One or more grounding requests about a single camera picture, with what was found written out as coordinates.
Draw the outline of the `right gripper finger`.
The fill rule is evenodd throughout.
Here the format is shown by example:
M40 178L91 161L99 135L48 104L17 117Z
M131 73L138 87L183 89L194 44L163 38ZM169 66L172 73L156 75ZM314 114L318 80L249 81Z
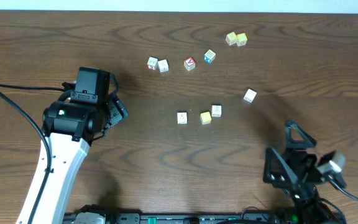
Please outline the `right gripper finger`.
M285 147L287 149L308 149L316 145L317 141L304 132L295 121L285 121Z
M296 189L298 176L284 161L282 156L274 149L267 148L265 152L265 165L263 182L279 189Z

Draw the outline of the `wooden A block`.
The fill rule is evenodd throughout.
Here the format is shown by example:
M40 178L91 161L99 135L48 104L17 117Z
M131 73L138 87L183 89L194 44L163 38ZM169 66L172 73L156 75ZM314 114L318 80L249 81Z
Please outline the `wooden A block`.
M188 122L187 112L178 112L177 113L177 123L186 124Z

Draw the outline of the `wooden block with M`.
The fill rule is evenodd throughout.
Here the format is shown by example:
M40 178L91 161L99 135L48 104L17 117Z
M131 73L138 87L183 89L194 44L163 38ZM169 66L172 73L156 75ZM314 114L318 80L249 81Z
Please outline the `wooden block with M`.
M254 98L256 97L257 95L257 92L252 90L252 89L248 89L243 97L243 100L249 102L249 103L252 103Z

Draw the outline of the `wooden block with figure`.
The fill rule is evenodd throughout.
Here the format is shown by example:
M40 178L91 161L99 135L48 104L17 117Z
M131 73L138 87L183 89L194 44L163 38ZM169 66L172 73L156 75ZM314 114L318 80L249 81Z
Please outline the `wooden block with figure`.
M221 105L213 105L211 107L211 116L212 117L221 117L222 115L222 106Z

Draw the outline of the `yellow top block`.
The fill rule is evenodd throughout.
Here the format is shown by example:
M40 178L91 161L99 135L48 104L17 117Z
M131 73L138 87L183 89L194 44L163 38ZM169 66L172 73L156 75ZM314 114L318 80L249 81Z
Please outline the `yellow top block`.
M209 111L201 113L200 120L202 125L209 124L212 121L211 113Z

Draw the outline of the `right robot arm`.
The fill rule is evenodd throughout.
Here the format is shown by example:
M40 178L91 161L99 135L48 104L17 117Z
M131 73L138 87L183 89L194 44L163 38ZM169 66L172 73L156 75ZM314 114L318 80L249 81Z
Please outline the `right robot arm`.
M285 150L282 154L270 147L265 152L263 181L282 189L293 200L295 216L289 213L271 218L280 223L344 223L319 196L316 185L333 180L340 187L346 183L341 172L346 163L343 153L333 151L318 159L306 150L316 147L316 140L292 120L285 122Z

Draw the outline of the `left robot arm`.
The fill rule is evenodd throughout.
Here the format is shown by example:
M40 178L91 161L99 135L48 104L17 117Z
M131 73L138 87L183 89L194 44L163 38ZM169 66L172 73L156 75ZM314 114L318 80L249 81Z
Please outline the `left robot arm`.
M44 110L37 168L18 223L62 223L78 170L90 146L128 112L109 91L117 86L112 73L81 67L75 83Z

